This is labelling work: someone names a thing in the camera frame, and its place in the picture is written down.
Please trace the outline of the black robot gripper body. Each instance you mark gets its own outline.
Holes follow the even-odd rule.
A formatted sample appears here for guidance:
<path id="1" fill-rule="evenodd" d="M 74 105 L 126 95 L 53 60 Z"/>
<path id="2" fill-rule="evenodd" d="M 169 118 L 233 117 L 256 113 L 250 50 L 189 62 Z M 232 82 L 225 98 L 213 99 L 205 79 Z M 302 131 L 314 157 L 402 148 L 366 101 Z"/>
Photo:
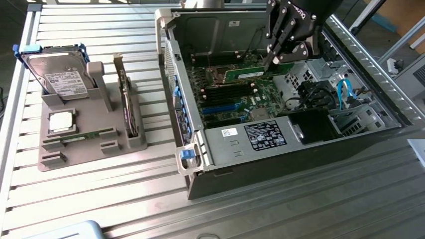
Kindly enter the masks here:
<path id="1" fill-rule="evenodd" d="M 282 0 L 281 4 L 286 8 L 284 30 L 290 28 L 284 39 L 293 42 L 304 41 L 321 28 L 325 20 L 333 14 L 333 1 Z"/>

